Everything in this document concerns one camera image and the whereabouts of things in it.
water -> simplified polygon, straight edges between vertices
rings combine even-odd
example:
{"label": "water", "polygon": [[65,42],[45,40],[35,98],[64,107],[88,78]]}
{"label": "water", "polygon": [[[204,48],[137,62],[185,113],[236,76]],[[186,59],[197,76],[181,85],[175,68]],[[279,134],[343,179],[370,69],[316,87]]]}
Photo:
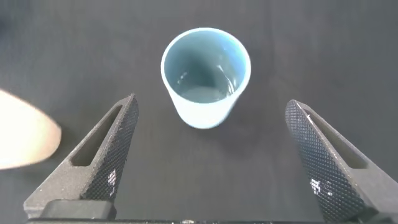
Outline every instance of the water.
{"label": "water", "polygon": [[235,92],[231,80],[220,65],[216,68],[195,67],[184,71],[175,86],[176,92],[196,103],[212,103]]}

textured surface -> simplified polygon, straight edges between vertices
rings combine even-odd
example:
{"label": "textured surface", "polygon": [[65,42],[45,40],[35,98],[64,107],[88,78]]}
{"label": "textured surface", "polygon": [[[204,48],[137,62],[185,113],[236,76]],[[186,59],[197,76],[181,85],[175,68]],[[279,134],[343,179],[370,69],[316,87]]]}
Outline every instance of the textured surface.
{"label": "textured surface", "polygon": [[82,199],[113,202],[116,198],[131,138],[137,123],[136,117],[138,117],[138,104],[137,100],[133,99],[132,104],[120,120],[118,130],[110,137],[103,163],[93,179],[89,180],[90,184],[81,196]]}
{"label": "textured surface", "polygon": [[303,166],[318,198],[325,221],[345,222],[362,212],[365,209],[363,200],[336,165],[295,101],[288,103],[285,119],[292,137],[300,148]]}
{"label": "textured surface", "polygon": [[[0,88],[62,126],[47,161],[0,172],[0,217],[23,201],[116,101],[140,118],[116,199],[118,218],[320,220],[284,121],[310,105],[398,179],[398,2],[0,1]],[[217,129],[189,128],[160,78],[167,44],[194,27],[247,48],[251,81]]]}

light blue cup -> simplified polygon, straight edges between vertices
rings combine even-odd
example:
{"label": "light blue cup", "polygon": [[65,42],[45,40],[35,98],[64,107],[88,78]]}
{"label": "light blue cup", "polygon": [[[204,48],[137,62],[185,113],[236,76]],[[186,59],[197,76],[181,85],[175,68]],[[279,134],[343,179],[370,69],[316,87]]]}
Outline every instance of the light blue cup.
{"label": "light blue cup", "polygon": [[237,38],[219,29],[197,28],[171,41],[161,71],[180,117],[194,128],[207,129],[229,115],[248,85],[251,64]]}

black table surface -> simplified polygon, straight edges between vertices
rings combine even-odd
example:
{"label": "black table surface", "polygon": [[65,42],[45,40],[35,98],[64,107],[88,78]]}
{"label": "black table surface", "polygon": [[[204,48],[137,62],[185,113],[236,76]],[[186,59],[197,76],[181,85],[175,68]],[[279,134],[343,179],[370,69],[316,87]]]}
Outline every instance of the black table surface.
{"label": "black table surface", "polygon": [[[140,117],[116,199],[118,218],[322,220],[284,123],[291,99],[323,116],[398,180],[398,1],[0,1],[0,88],[62,127],[45,162],[0,171],[0,219],[23,201],[119,99]],[[219,127],[176,113],[160,58],[195,27],[247,48],[246,91]]]}

cup rim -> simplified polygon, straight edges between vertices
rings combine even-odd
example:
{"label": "cup rim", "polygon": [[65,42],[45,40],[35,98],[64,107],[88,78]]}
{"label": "cup rim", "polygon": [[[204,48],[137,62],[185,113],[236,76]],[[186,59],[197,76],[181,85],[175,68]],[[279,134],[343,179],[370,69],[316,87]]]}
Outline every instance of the cup rim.
{"label": "cup rim", "polygon": [[[246,70],[245,70],[245,73],[244,73],[244,76],[243,76],[242,83],[240,84],[240,86],[238,87],[238,89],[237,89],[233,94],[231,94],[231,95],[229,95],[229,96],[227,96],[227,97],[225,97],[225,98],[223,98],[223,99],[221,99],[221,100],[218,100],[218,101],[216,101],[216,102],[211,102],[211,103],[197,103],[197,102],[190,101],[190,100],[185,99],[184,97],[180,96],[180,95],[179,95],[178,93],[176,93],[176,92],[173,90],[173,88],[170,86],[169,82],[167,81],[166,74],[165,74],[165,71],[164,71],[164,62],[165,62],[165,60],[166,60],[167,54],[169,53],[169,50],[171,49],[171,47],[173,47],[174,44],[175,44],[177,41],[179,41],[182,37],[185,37],[186,35],[192,34],[192,33],[194,33],[194,32],[201,32],[201,31],[217,32],[217,33],[219,33],[219,34],[223,34],[223,35],[229,37],[229,38],[232,39],[235,43],[237,43],[237,45],[238,45],[240,51],[241,51],[242,54],[243,54],[243,57],[244,57],[245,61],[246,61]],[[168,89],[168,91],[172,91],[175,95],[177,95],[177,96],[178,96],[179,98],[181,98],[182,100],[185,100],[185,101],[188,101],[188,102],[191,102],[191,103],[195,103],[195,104],[204,104],[204,105],[209,105],[209,104],[213,104],[213,103],[221,103],[221,102],[227,101],[227,100],[229,100],[229,99],[231,99],[231,98],[234,98],[234,97],[239,96],[239,95],[243,92],[243,90],[246,88],[246,86],[248,85],[249,80],[250,80],[250,74],[251,74],[251,62],[250,62],[250,57],[249,57],[249,54],[248,54],[246,48],[244,48],[244,45],[243,45],[236,37],[234,37],[232,34],[226,32],[226,31],[223,31],[223,30],[220,30],[220,29],[216,29],[216,28],[211,28],[211,27],[200,27],[200,28],[190,29],[190,30],[187,30],[187,31],[185,31],[185,32],[182,32],[181,34],[179,34],[178,36],[176,36],[176,37],[168,44],[168,46],[166,47],[166,49],[165,49],[165,51],[164,51],[164,53],[163,53],[163,56],[162,56],[162,61],[161,61],[161,63],[160,63],[160,67],[161,67],[161,68],[160,68],[160,71],[161,71],[161,73],[162,73],[162,79],[163,79],[164,85],[166,86],[166,88]]]}

